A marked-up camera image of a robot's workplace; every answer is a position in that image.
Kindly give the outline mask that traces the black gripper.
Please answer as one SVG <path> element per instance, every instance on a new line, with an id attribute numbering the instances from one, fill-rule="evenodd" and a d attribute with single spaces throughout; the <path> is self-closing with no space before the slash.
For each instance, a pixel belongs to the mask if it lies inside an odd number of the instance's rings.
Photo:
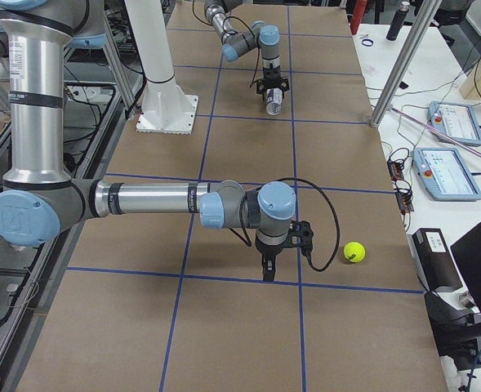
<path id="1" fill-rule="evenodd" d="M 289 91 L 289 81 L 288 78 L 282 78 L 280 73 L 280 66 L 269 68 L 263 68 L 263 78 L 257 79 L 256 84 L 256 94 L 264 96 L 266 88 L 276 88 L 279 87 L 282 91 L 283 97 L 285 93 Z"/>
<path id="2" fill-rule="evenodd" d="M 274 280 L 274 258 L 283 250 L 293 248 L 292 240 L 287 235 L 277 237 L 257 234 L 255 241 L 257 251 L 262 255 L 261 264 L 264 281 Z"/>

